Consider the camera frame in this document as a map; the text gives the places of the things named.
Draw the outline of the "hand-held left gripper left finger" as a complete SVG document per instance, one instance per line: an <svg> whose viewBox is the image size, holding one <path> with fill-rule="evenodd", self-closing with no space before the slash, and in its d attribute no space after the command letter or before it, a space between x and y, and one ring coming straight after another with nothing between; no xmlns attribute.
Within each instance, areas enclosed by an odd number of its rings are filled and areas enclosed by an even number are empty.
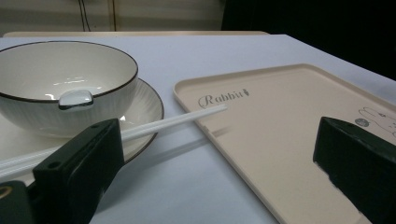
<svg viewBox="0 0 396 224"><path fill-rule="evenodd" d="M33 170L40 224L88 224L124 164L120 124L93 124Z"/></svg>

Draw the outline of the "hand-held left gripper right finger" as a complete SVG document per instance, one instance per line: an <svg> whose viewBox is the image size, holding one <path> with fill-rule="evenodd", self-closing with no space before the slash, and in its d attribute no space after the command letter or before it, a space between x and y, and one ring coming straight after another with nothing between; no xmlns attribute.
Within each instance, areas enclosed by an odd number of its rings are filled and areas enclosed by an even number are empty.
<svg viewBox="0 0 396 224"><path fill-rule="evenodd" d="M317 164L373 224L396 224L396 146L362 128L320 119Z"/></svg>

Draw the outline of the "white chopstick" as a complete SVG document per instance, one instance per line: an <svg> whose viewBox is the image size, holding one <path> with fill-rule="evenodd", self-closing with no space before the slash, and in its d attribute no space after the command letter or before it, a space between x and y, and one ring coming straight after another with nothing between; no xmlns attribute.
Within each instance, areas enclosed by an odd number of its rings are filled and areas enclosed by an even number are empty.
<svg viewBox="0 0 396 224"><path fill-rule="evenodd" d="M121 131L121 141L128 142L149 134L157 133L166 128L174 127L185 122L195 121L225 111L226 109L226 105L216 105L206 109L201 109L183 115L175 116L172 118L161 119L151 123L140 125L129 130ZM0 170L20 164L25 164L41 158L46 158L57 149L58 147L51 147L48 149L40 150L38 152L0 161Z"/></svg>
<svg viewBox="0 0 396 224"><path fill-rule="evenodd" d="M157 133L168 127L169 124L160 124L158 122L141 125L130 130L122 131L121 140L123 143L127 143L140 137ZM59 147L52 147L28 155L0 161L0 181L8 181L18 176L28 174L35 166L57 149L59 149Z"/></svg>

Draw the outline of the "white ceramic spoon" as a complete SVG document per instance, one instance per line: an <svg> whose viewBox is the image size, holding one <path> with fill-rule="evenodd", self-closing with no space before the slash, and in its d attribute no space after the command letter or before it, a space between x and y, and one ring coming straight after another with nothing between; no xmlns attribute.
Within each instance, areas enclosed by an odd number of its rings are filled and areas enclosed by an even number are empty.
<svg viewBox="0 0 396 224"><path fill-rule="evenodd" d="M79 111L92 107L93 97L87 90L67 91L61 95L58 107L63 111Z"/></svg>

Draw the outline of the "white ribbed bowl dark rim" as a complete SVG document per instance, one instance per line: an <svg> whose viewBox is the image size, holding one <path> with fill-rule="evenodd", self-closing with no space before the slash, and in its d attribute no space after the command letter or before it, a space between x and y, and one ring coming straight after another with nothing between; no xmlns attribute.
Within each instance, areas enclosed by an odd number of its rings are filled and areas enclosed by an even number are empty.
<svg viewBox="0 0 396 224"><path fill-rule="evenodd" d="M129 109L138 83L138 65L122 50L78 41L22 44L0 50L0 114L33 133L72 137ZM67 91L87 90L93 105L63 111Z"/></svg>

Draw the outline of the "beige plastic tray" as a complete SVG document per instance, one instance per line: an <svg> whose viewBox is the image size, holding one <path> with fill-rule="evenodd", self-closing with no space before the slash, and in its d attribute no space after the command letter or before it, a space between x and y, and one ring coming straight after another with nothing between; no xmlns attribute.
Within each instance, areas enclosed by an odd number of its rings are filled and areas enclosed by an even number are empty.
<svg viewBox="0 0 396 224"><path fill-rule="evenodd" d="M396 105L310 64L186 79L174 94L187 111L227 106L197 124L280 224L371 224L314 164L319 121L396 144Z"/></svg>

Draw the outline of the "white ribbed plate dark rim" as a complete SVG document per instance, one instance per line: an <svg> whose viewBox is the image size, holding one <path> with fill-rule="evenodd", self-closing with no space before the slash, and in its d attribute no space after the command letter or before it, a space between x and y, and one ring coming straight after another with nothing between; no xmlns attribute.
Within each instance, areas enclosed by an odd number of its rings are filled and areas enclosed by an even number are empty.
<svg viewBox="0 0 396 224"><path fill-rule="evenodd" d="M163 101L158 93L140 79L137 92L128 111L120 119L123 131L163 119ZM123 144L125 162L133 160L153 141L156 134L147 135ZM36 153L64 145L69 138L58 138L29 133L6 120L0 114L0 161Z"/></svg>

